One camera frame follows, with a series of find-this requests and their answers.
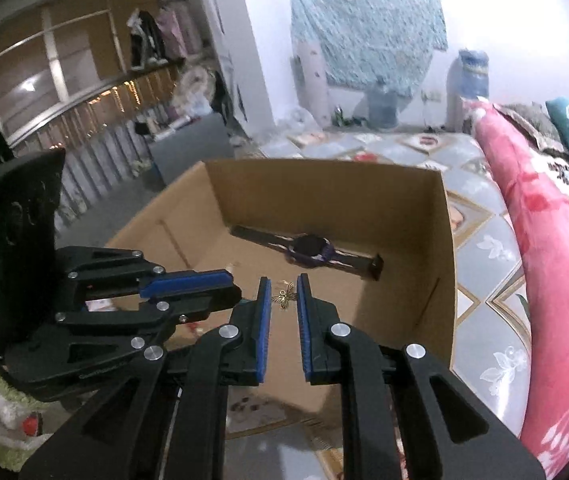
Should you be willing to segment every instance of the plastic bottle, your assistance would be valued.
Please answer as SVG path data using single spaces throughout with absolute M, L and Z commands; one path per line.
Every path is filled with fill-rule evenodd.
M 482 50 L 462 49 L 459 53 L 463 72 L 458 88 L 460 97 L 489 97 L 489 56 Z
M 398 126 L 398 96 L 382 76 L 367 91 L 367 102 L 370 126 L 379 130 Z

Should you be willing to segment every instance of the blue rubber strip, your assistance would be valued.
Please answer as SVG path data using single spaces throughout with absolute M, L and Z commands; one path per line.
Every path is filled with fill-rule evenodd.
M 262 311 L 260 317 L 260 333 L 256 341 L 256 355 L 258 358 L 256 370 L 259 383 L 264 383 L 264 375 L 266 374 L 266 356 L 269 346 L 269 326 L 271 324 L 271 280 L 266 280 L 266 287 L 264 289 L 262 304 L 257 305 L 257 308 Z
M 309 335 L 309 314 L 303 291 L 303 278 L 298 276 L 297 282 L 297 303 L 298 303 L 298 327 L 300 328 L 300 350 L 303 357 L 303 371 L 305 379 L 309 382 L 311 378 L 311 336 Z
M 159 276 L 140 290 L 143 300 L 168 294 L 188 294 L 209 288 L 233 285 L 233 276 L 226 270 L 197 272 L 186 276 Z

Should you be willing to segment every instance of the silver screw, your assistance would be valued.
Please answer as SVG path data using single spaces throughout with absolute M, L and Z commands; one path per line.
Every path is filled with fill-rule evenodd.
M 148 361 L 157 361 L 158 359 L 160 359 L 162 357 L 162 354 L 164 354 L 162 347 L 155 346 L 155 345 L 149 346 L 144 351 L 144 358 Z
M 344 323 L 336 323 L 335 325 L 331 326 L 331 333 L 333 335 L 337 335 L 338 337 L 346 337 L 351 334 L 351 329 L 349 325 L 345 325 Z
M 407 346 L 407 355 L 414 359 L 422 359 L 426 353 L 427 351 L 425 350 L 425 347 L 418 343 L 412 343 Z
M 144 346 L 144 339 L 142 339 L 142 337 L 139 336 L 134 337 L 133 339 L 131 339 L 131 346 L 136 350 L 142 348 Z
M 218 334 L 220 334 L 225 339 L 232 339 L 240 333 L 240 330 L 235 325 L 222 325 Z

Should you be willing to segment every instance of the cardboard box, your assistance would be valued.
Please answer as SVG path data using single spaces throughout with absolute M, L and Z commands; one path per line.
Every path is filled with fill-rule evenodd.
M 229 227 L 314 233 L 337 248 L 385 260 L 379 282 L 338 269 L 304 269 L 284 254 L 234 238 Z M 231 269 L 245 298 L 261 276 L 293 282 L 308 272 L 315 297 L 379 344 L 423 344 L 449 365 L 455 324 L 455 270 L 447 198 L 437 171 L 336 160 L 218 160 L 199 163 L 167 187 L 110 247 L 139 249 L 168 271 Z M 138 297 L 119 300 L 136 308 Z M 205 330 L 228 321 L 218 312 Z M 168 346 L 191 344 L 179 326 Z M 340 420 L 340 394 L 309 386 L 301 365 L 295 302 L 272 308 L 266 379 L 258 391 L 309 415 Z

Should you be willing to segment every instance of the watch face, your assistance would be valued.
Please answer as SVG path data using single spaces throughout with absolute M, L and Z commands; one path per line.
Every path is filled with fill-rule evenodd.
M 294 253 L 313 258 L 314 256 L 320 256 L 328 244 L 328 241 L 320 236 L 303 235 L 294 239 L 291 247 Z

